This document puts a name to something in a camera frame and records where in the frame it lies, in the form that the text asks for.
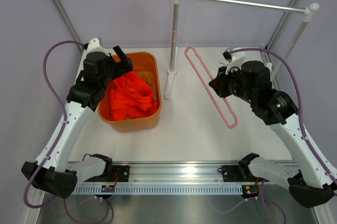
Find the white tabletop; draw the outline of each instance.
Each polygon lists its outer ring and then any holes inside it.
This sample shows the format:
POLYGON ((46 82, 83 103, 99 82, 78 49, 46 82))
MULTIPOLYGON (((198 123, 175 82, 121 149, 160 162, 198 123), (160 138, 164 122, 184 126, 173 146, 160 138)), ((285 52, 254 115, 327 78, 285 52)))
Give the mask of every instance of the white tabletop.
MULTIPOLYGON (((280 138, 252 113, 249 104, 234 96, 227 100, 239 123, 234 129, 226 127, 185 58, 184 50, 179 48, 172 96, 165 100, 170 49, 123 49, 126 53, 146 51, 156 57, 162 92, 160 121, 153 129, 119 133, 103 122, 96 110, 83 128, 70 160, 82 160, 85 153, 99 153, 114 161, 231 161, 240 160, 251 152, 269 160, 291 160, 280 138)), ((213 76, 221 66, 219 62, 224 63, 224 50, 219 47, 197 48, 213 76)), ((193 52, 190 51, 189 55, 208 83, 209 77, 193 52)), ((261 60, 259 52, 246 55, 246 60, 261 60)), ((84 57, 78 71, 83 68, 84 57)), ((233 122, 224 102, 214 95, 225 116, 233 122)))

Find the gray floor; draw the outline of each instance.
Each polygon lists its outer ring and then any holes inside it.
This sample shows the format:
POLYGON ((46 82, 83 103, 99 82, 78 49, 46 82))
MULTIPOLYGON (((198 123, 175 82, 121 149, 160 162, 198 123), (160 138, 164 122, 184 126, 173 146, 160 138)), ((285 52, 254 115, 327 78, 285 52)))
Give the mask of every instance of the gray floor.
MULTIPOLYGON (((285 211, 288 224, 318 223, 313 209, 306 209, 295 202, 290 194, 278 186, 265 186, 265 196, 276 201, 285 211)), ((88 196, 71 196, 67 199, 68 209, 74 218, 82 222, 100 220, 106 211, 105 204, 98 200, 78 203, 88 196)), ((223 214, 242 201, 240 196, 113 196, 108 201, 111 210, 103 223, 168 224, 168 223, 271 223, 262 202, 245 202, 234 211, 223 214)), ((277 223, 283 223, 279 210, 268 204, 270 213, 277 223)), ((65 214, 63 201, 55 199, 40 212, 38 224, 73 223, 65 214)))

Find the wall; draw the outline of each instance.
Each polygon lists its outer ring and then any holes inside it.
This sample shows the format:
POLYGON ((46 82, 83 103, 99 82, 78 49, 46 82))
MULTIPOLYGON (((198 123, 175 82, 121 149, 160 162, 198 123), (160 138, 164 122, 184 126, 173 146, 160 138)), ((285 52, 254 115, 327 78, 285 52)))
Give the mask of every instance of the wall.
MULTIPOLYGON (((289 0, 242 0, 287 5, 289 0)), ((169 47, 173 0, 61 0, 83 40, 104 46, 169 47)), ((282 13, 182 0, 177 41, 198 46, 265 45, 282 13)))
MULTIPOLYGON (((299 83, 303 100, 304 122, 329 161, 337 166, 336 112, 337 70, 336 0, 300 0, 299 5, 308 6, 317 2, 321 8, 312 18, 298 41, 288 62, 299 83)), ((301 21, 301 16, 290 19, 276 46, 282 53, 301 21)), ((285 68, 278 75, 281 89, 295 99, 295 91, 285 68)), ((330 204, 334 210, 337 200, 330 204)))
MULTIPOLYGON (((71 38, 50 0, 0 0, 0 16, 0 223, 17 224, 26 210, 22 164, 34 161, 61 116, 43 79, 43 57, 53 44, 71 38)), ((63 100, 79 60, 75 45, 55 50, 48 60, 63 100)))

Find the red fabric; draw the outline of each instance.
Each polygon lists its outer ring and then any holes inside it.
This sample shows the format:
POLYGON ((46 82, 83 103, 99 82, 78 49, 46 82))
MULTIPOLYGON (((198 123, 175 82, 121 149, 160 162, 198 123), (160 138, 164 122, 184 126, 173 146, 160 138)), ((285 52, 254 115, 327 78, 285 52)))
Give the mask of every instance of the red fabric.
POLYGON ((158 110, 152 88, 136 72, 129 72, 114 80, 116 89, 110 91, 110 113, 113 120, 143 118, 158 110))

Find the orange container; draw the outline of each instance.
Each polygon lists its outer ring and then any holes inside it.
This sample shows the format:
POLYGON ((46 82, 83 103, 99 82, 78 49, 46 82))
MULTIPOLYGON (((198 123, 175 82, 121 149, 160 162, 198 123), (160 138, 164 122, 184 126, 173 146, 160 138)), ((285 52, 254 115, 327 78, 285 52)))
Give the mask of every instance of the orange container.
MULTIPOLYGON (((159 113, 162 108, 162 97, 160 94, 160 85, 158 77, 157 62, 155 57, 148 52, 134 52, 126 53, 126 55, 132 60, 133 70, 137 73, 139 78, 145 81, 154 90, 154 96, 158 101, 158 110, 156 113, 149 117, 129 119, 125 120, 112 120, 110 113, 110 90, 116 88, 113 81, 110 82, 106 91, 105 97, 98 105, 98 114, 100 118, 109 123, 115 130, 119 132, 129 132, 141 129, 150 129, 157 125, 159 121, 159 113)), ((119 58, 114 55, 113 58, 116 62, 119 58)))

